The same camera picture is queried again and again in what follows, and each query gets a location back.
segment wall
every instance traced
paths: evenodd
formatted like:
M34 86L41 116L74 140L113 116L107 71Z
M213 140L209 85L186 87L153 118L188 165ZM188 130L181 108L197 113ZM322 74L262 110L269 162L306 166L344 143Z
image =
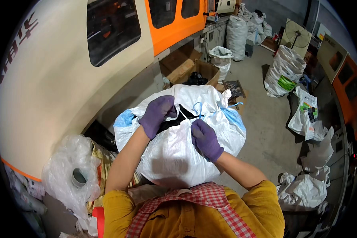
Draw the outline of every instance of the wall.
M258 9L266 13L266 22L272 26L273 33L278 33L280 27L286 25L287 18L302 26L308 4L308 0L244 0L243 2L250 12Z
M318 22L330 30L331 37L349 52L353 61L357 64L357 50L343 21L328 2L321 1L320 3Z

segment white sack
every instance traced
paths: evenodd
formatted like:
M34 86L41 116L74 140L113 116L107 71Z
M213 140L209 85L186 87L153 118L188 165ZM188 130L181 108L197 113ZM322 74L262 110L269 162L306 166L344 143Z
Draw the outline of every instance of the white sack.
M309 176L324 182L326 187L328 188L330 186L329 173L330 168L325 165L323 168L316 170L316 172L310 173Z
M247 39L251 40L254 45L260 45L266 39L266 36L264 34L258 34L258 30L255 30L254 32L248 32Z
M313 147L307 153L307 157L300 158L305 171L313 173L327 164L333 154L333 147L330 144L330 141L332 140L334 133L333 126L331 126L320 144Z
M305 136L305 140L323 140L328 129L326 127L323 128L322 121L311 123L308 116L308 108L314 107L313 116L314 118L318 117L318 99L301 89L300 86L296 87L294 94L299 98L299 106L288 123L288 128L299 135Z
M117 117L114 131L119 151L139 127L138 120L143 117L148 103L163 95L175 97L177 112L180 109L179 104L195 116L201 110L203 120L214 129L219 144L226 152L238 155L246 139L246 129L238 112L227 108L230 90L220 94L213 86L182 84L151 95L137 107L128 109ZM190 126L196 119L185 119L179 126L172 126L151 140L137 171L153 183L171 188L192 187L219 176L221 172L217 167L208 162L192 144Z
M245 3L239 4L237 17L242 18L245 22L248 22L252 17L252 13L246 9L245 5L246 5Z
M278 98L292 91L306 67L296 51L280 45L265 78L267 96Z
M254 23L255 25L262 25L263 21L266 18L266 14L264 14L263 16L259 17L258 14L256 12L252 13L252 16L250 18L250 21L252 23Z
M267 37L272 37L273 36L273 28L267 22L263 21L262 23L263 26L263 33Z
M230 16L226 27L226 47L232 51L235 61L245 58L247 34L246 22L242 18Z
M279 204L283 211L309 211L319 206L327 197L327 187L309 174L294 176L284 173L277 186Z
M233 52L222 46L216 46L209 50L209 55L212 58L212 64L220 69L218 83L222 83L222 80L226 78L229 72L231 59L234 57Z
M92 146L91 139L83 135L65 137L41 174L46 192L71 209L84 230L90 224L86 203L93 202L100 194L97 177L100 159L91 156ZM76 168L81 170L87 181L81 188L71 180Z

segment purple glove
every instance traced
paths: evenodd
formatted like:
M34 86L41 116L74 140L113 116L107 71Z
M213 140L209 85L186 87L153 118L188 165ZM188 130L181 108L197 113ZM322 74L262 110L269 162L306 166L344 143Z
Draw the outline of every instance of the purple glove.
M192 143L213 163L221 156L224 148L220 146L213 128L201 119L192 123Z
M144 132L151 140L155 138L165 116L177 117L177 111L173 105L174 101L175 97L168 95L160 96L148 104L143 117L139 120L139 124L143 126Z

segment apron strap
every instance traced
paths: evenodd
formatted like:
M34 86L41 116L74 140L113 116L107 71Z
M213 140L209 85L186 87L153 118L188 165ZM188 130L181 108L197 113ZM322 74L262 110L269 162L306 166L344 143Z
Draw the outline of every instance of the apron strap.
M256 237L246 222L228 204L226 207L219 208L221 216L225 219L229 227L237 237Z

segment cable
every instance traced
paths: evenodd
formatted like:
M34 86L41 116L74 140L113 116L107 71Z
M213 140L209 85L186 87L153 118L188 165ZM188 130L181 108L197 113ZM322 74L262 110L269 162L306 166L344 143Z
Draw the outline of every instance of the cable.
M331 167L332 165L334 165L337 161L339 161L340 159L342 159L343 157L345 157L345 155L341 156L338 160L336 160L333 164L328 165L328 167Z
M205 54L204 54L204 60L205 60L205 62L206 62L207 42L206 42L206 40L204 40L204 42L206 43L206 49L205 49Z
M221 31L222 31L222 26L220 24L220 29L218 30L217 45L218 45L218 42L220 40Z

